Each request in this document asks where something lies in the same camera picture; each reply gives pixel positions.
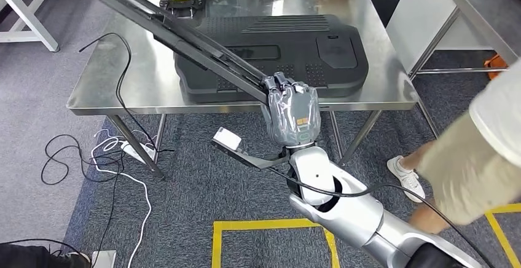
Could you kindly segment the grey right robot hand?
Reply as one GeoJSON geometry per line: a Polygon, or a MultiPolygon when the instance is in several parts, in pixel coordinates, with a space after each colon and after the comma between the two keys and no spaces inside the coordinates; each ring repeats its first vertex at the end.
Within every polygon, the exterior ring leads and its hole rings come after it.
{"type": "Polygon", "coordinates": [[[262,81],[267,103],[261,106],[268,136],[279,145],[294,148],[312,144],[321,128],[318,92],[282,72],[262,81]]]}

